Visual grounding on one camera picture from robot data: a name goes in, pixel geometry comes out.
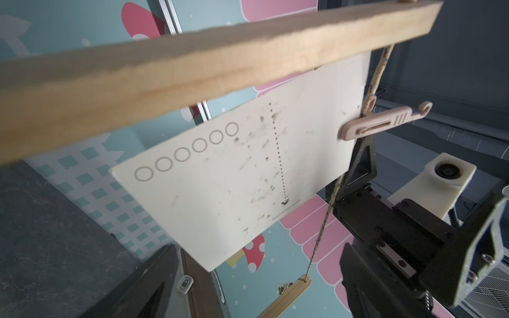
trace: cartoon wallpaper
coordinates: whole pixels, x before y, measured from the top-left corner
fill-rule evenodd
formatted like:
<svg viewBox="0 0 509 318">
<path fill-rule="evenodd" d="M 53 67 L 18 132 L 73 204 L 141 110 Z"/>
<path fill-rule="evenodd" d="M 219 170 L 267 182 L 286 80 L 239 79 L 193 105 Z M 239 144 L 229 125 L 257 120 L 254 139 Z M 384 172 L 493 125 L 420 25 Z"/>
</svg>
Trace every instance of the cartoon wallpaper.
<svg viewBox="0 0 509 318">
<path fill-rule="evenodd" d="M 306 14 L 317 0 L 174 0 L 183 32 Z M 169 35 L 157 0 L 0 3 L 0 61 Z M 301 74 L 209 100 L 213 117 Z M 109 174 L 115 164 L 195 126 L 198 109 L 149 121 L 26 158 L 49 182 L 140 259 L 172 241 Z M 305 274 L 327 206 L 317 195 L 275 223 L 217 268 L 232 317 L 256 317 L 277 286 Z M 330 217 L 311 269 L 311 287 L 281 317 L 350 317 L 339 259 L 351 234 Z M 440 305 L 435 314 L 451 317 Z"/>
</svg>

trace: dark gray countertop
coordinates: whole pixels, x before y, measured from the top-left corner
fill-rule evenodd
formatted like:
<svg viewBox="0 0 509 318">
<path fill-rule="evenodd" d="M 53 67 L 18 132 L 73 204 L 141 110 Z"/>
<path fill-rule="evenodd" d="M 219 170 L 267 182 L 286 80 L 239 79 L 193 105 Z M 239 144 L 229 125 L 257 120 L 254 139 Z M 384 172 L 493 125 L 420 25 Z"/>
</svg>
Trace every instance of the dark gray countertop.
<svg viewBox="0 0 509 318">
<path fill-rule="evenodd" d="M 26 163 L 0 167 L 1 317 L 76 317 L 140 264 Z"/>
</svg>

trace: lock icon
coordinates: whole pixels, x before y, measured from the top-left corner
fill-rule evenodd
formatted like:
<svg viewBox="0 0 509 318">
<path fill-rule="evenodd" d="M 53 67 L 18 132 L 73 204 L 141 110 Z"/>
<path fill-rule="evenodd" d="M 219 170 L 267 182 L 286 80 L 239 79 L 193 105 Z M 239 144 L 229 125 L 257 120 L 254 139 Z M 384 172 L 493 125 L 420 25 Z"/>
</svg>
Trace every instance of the lock icon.
<svg viewBox="0 0 509 318">
<path fill-rule="evenodd" d="M 191 280 L 189 279 L 189 277 L 186 277 L 186 279 L 184 279 L 184 281 L 182 282 L 182 289 L 185 289 L 187 287 L 187 285 L 191 282 Z"/>
<path fill-rule="evenodd" d="M 184 275 L 180 278 L 179 283 L 176 285 L 176 287 L 181 294 L 185 295 L 187 294 L 193 283 L 194 279 L 191 276 Z"/>
</svg>

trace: pink shape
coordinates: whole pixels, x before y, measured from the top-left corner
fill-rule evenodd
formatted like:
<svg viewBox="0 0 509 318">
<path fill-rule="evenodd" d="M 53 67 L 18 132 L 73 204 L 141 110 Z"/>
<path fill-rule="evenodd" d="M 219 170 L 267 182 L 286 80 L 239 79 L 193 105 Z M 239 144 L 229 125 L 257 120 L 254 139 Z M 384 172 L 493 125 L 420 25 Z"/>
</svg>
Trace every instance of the pink shape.
<svg viewBox="0 0 509 318">
<path fill-rule="evenodd" d="M 346 288 L 343 286 L 342 283 L 339 283 L 336 285 L 336 288 L 335 288 L 335 291 L 336 291 L 336 296 L 337 298 L 341 301 L 341 304 L 348 310 L 350 311 L 350 307 L 348 307 L 348 297 L 347 297 L 347 290 Z"/>
<path fill-rule="evenodd" d="M 293 227 L 290 230 L 290 236 L 293 238 L 295 243 L 302 245 L 306 243 L 310 238 L 315 236 L 315 234 L 318 233 L 322 227 L 326 212 L 327 205 L 324 205 L 312 213 L 310 216 L 308 216 L 305 220 Z M 336 218 L 332 214 L 329 215 L 327 224 L 334 220 L 336 220 Z"/>
<path fill-rule="evenodd" d="M 295 73 L 295 74 L 292 74 L 292 75 L 288 75 L 286 77 L 283 77 L 283 78 L 280 78 L 280 79 L 277 79 L 277 80 L 273 80 L 271 82 L 268 82 L 266 84 L 263 84 L 263 85 L 259 85 L 259 86 L 253 86 L 255 90 L 257 90 L 258 92 L 261 92 L 261 91 L 264 91 L 266 89 L 269 89 L 271 87 L 274 87 L 274 86 L 277 86 L 283 82 L 287 82 L 287 81 L 290 81 L 292 80 L 293 78 L 295 77 L 298 77 L 302 74 L 304 74 L 306 72 L 300 72 L 300 73 Z"/>
<path fill-rule="evenodd" d="M 352 244 L 353 236 L 347 238 L 343 244 L 335 248 L 321 262 L 318 263 L 317 270 L 322 275 L 325 282 L 334 285 L 343 278 L 340 268 L 340 258 L 346 243 Z"/>
<path fill-rule="evenodd" d="M 294 226 L 296 226 L 297 223 L 305 219 L 309 214 L 313 213 L 324 204 L 325 201 L 323 201 L 322 198 L 315 194 L 314 196 L 311 197 L 311 199 L 304 202 L 292 213 L 282 218 L 280 220 L 281 225 L 286 229 L 291 229 Z"/>
<path fill-rule="evenodd" d="M 131 37 L 143 34 L 152 39 L 164 34 L 164 21 L 139 5 L 127 2 L 121 15 L 124 27 Z"/>
<path fill-rule="evenodd" d="M 278 85 L 278 86 L 271 87 L 271 88 L 269 88 L 269 89 L 266 89 L 266 90 L 264 90 L 264 91 L 262 91 L 262 92 L 259 92 L 259 93 L 256 95 L 256 97 L 263 96 L 263 95 L 265 95 L 266 93 L 268 93 L 268 92 L 270 92 L 271 90 L 276 89 L 276 88 L 278 88 L 278 87 L 279 87 L 279 85 Z"/>
<path fill-rule="evenodd" d="M 317 0 L 241 0 L 242 14 L 247 21 L 258 21 L 306 9 L 316 10 Z"/>
<path fill-rule="evenodd" d="M 242 250 L 244 251 L 244 254 L 246 254 L 246 261 L 249 270 L 254 273 L 258 268 L 260 268 L 263 261 L 263 255 L 265 255 L 265 245 L 263 245 L 263 251 L 260 249 L 260 244 L 265 243 L 265 238 L 262 234 L 260 234 L 255 237 L 252 242 L 253 246 L 251 249 L 243 247 Z"/>
<path fill-rule="evenodd" d="M 442 304 L 440 304 L 435 298 L 433 298 L 433 311 L 432 313 L 437 318 L 454 318 L 454 315 L 449 312 L 449 310 L 445 309 Z"/>
<path fill-rule="evenodd" d="M 332 251 L 338 243 L 342 242 L 348 236 L 350 236 L 350 232 L 347 228 L 339 222 L 337 219 L 333 220 L 329 226 L 325 228 L 323 232 L 322 240 L 320 241 L 320 246 L 315 254 L 314 263 L 318 263 L 325 257 L 330 251 Z M 316 234 L 311 240 L 309 240 L 302 247 L 302 251 L 307 256 L 307 258 L 311 259 L 311 255 L 313 254 L 313 250 L 315 249 L 315 243 L 318 234 Z"/>
</svg>

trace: white card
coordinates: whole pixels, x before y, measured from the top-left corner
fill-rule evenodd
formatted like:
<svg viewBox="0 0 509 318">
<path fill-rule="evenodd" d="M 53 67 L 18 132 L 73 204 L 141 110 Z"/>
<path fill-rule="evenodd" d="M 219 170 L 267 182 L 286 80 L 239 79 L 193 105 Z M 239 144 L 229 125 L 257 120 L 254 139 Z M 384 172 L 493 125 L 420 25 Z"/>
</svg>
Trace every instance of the white card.
<svg viewBox="0 0 509 318">
<path fill-rule="evenodd" d="M 113 167 L 113 176 L 212 271 L 348 170 L 370 54 L 306 73 Z"/>
</svg>

